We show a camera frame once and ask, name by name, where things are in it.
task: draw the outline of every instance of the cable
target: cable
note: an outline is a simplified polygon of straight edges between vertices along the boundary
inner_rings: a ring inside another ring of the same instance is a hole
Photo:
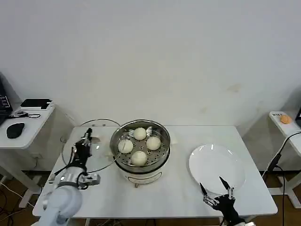
[[[88,122],[97,121],[97,120],[111,121],[111,122],[113,122],[113,123],[116,123],[119,127],[121,127],[121,125],[120,125],[118,122],[116,122],[116,121],[114,121],[114,120],[111,120],[111,119],[92,119],[92,120],[90,120],[90,121],[84,122],[84,123],[81,124],[80,126],[83,126],[83,125],[85,125],[85,124],[88,123]]]
[[[85,187],[79,186],[79,177],[80,177],[81,175],[87,175],[87,173],[86,173],[86,172],[81,172],[81,173],[77,176],[77,179],[76,179],[76,185],[77,185],[77,187],[79,188],[79,190],[87,190],[88,187],[89,187],[89,185],[86,185]]]
[[[96,226],[104,226],[106,223],[108,223],[109,221],[110,221],[111,219],[107,219],[104,223],[100,223],[100,224],[98,224],[98,225],[96,225]]]
[[[9,214],[7,217],[1,219],[0,222],[3,221],[3,220],[5,220],[6,218],[12,216],[12,215],[15,215],[16,213],[20,213],[20,212],[23,212],[23,211],[25,211],[25,210],[26,210],[26,209],[22,209],[22,210],[20,210],[20,211],[17,211],[17,212],[14,212],[14,213],[12,213],[12,214]]]
[[[63,152],[64,152],[64,147],[65,147],[65,144],[67,143],[65,140],[62,140],[63,136],[61,136],[60,138],[60,141],[63,143],[63,146],[62,146],[62,149],[61,149],[61,156],[62,156],[62,160],[65,164],[65,166],[67,165],[66,161],[65,161],[65,158],[64,158],[64,155],[63,155]]]
[[[276,166],[276,168],[280,169],[283,176],[283,194],[282,194],[282,226],[284,226],[284,195],[285,195],[285,174],[283,169],[280,166]]]
[[[98,171],[101,171],[101,170],[104,170],[105,168],[111,166],[115,161],[117,160],[117,158],[114,159],[114,161],[112,161],[109,165],[105,166],[105,167],[102,167],[101,169],[97,169],[97,170],[94,170],[94,171],[90,171],[90,172],[87,172],[87,173],[95,173],[95,172],[98,172]]]
[[[5,186],[9,191],[11,191],[12,193],[15,193],[16,195],[18,195],[19,197],[23,198],[21,195],[19,195],[17,192],[14,192],[13,190],[10,190],[5,184],[1,183],[1,185]]]
[[[263,177],[263,176],[265,175],[265,173],[268,171],[268,169],[269,169],[271,163],[274,161],[274,159],[276,158],[276,156],[278,156],[278,158],[281,157],[281,152],[282,152],[284,146],[286,145],[287,141],[288,141],[291,137],[293,137],[293,136],[295,136],[295,135],[297,135],[297,134],[301,134],[301,130],[297,130],[296,132],[297,132],[297,133],[294,133],[294,134],[292,134],[292,135],[289,135],[288,137],[285,138],[285,140],[284,140],[283,144],[281,145],[280,149],[277,151],[277,153],[275,154],[275,156],[274,156],[274,157],[271,159],[271,161],[268,163],[268,166],[267,166],[266,170],[263,172],[262,177]]]
[[[69,164],[71,163],[72,161],[72,157],[73,157],[73,154],[74,154],[74,151],[73,151],[73,147],[71,148],[71,154],[70,154],[70,158],[69,158],[69,161],[68,161],[68,164],[66,164],[63,168],[61,168],[60,170],[58,170],[57,172],[54,173],[54,175],[58,175],[60,172],[62,172],[64,169],[66,169]]]
[[[225,221],[225,218],[222,218],[222,221],[221,221],[221,223],[220,223],[220,226],[223,225],[224,221]]]
[[[1,211],[0,211],[0,214],[3,212],[3,211],[5,211],[5,207],[6,207],[6,204],[8,203],[8,197],[6,196],[6,194],[4,193],[4,191],[2,191],[2,190],[0,190],[0,192],[4,195],[4,197],[5,197],[5,203],[4,203],[4,206],[3,207],[1,207]]]

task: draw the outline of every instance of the computer mouse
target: computer mouse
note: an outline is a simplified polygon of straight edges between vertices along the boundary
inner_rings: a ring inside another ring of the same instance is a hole
[[[24,123],[16,123],[13,124],[11,126],[8,127],[8,129],[6,130],[6,134],[8,136],[9,139],[15,139],[17,137],[19,137],[23,131],[24,128]]]

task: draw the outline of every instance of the table leg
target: table leg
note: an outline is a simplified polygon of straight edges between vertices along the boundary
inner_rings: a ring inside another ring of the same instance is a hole
[[[9,153],[7,153],[8,151],[1,152],[0,166],[31,191],[35,193],[40,192],[40,186],[38,186],[33,180],[31,180],[26,174],[24,174],[20,170],[18,165],[11,159]]]
[[[35,176],[35,177],[33,178],[34,183],[37,184],[37,183],[39,182],[39,180],[41,179],[41,177],[42,177],[42,176]],[[40,188],[40,191],[38,191],[38,192],[33,192],[33,191],[31,191],[31,190],[28,189],[28,190],[25,192],[25,194],[24,194],[24,196],[23,196],[23,199],[20,201],[19,207],[20,207],[20,208],[25,208],[25,207],[27,206],[29,200],[32,198],[32,195],[34,195],[34,194],[40,194],[41,191],[42,191],[41,188]]]
[[[283,184],[283,177],[279,176],[278,180]],[[295,207],[295,209],[301,209],[301,203],[296,196],[293,189],[301,184],[301,173],[297,174],[295,177],[293,177],[290,181],[287,181],[285,179],[285,194],[290,199],[291,203]],[[283,186],[282,187],[275,187],[275,188],[269,188],[269,192],[271,195],[282,195],[283,194]]]
[[[90,218],[86,218],[85,226],[89,226],[89,225],[90,225]]]

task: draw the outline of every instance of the white table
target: white table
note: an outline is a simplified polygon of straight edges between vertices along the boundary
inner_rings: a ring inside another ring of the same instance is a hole
[[[234,126],[167,126],[171,135],[171,155],[162,177],[148,185],[134,188],[113,164],[99,172],[100,185],[91,186],[83,194],[83,205],[75,218],[207,218],[221,217],[203,202],[200,186],[192,179],[187,168],[188,157],[202,143],[216,143],[228,147],[243,161],[246,183],[235,192],[235,208],[241,216],[253,217],[277,213],[277,207],[265,186],[244,142]],[[101,137],[99,150],[109,152],[109,140],[116,128],[93,127],[93,136]],[[73,129],[65,145],[64,156],[70,156],[73,143],[85,133],[87,127]],[[101,167],[102,159],[96,152],[88,159],[88,170]],[[64,166],[58,158],[52,173]],[[46,184],[33,214],[43,213],[43,196],[52,191]]]
[[[22,150],[30,146],[40,129],[50,117],[54,108],[55,106],[50,107],[46,111],[25,111],[29,114],[38,113],[41,116],[37,119],[27,117],[7,119],[0,126],[0,166],[28,188],[28,191],[24,195],[24,199],[20,202],[20,207],[25,207],[27,204],[26,200],[29,199],[32,194],[39,194],[41,188],[37,185],[40,176],[35,177],[33,180],[26,176],[18,166],[18,162],[15,160],[16,153],[21,155],[26,161],[34,162],[33,159],[23,153]],[[20,122],[25,124],[22,134],[15,139],[9,139],[6,134],[7,128],[12,124]]]
[[[280,121],[281,115],[289,115],[292,117],[293,121],[290,124],[283,124]],[[291,114],[287,114],[281,111],[272,111],[269,113],[269,117],[281,131],[281,133],[287,137],[296,133],[297,130],[301,130],[300,126],[296,124],[294,121],[294,117]],[[301,156],[301,134],[295,135],[289,139],[289,143],[292,145],[293,149],[296,153]],[[279,181],[283,184],[283,178],[278,177]],[[296,175],[290,181],[285,181],[285,194],[288,195],[289,199],[291,200],[293,206],[297,209],[301,209],[301,203],[298,200],[298,197],[295,195],[293,189],[301,184],[301,173]],[[269,188],[272,195],[282,195],[283,194],[283,187],[281,188]]]

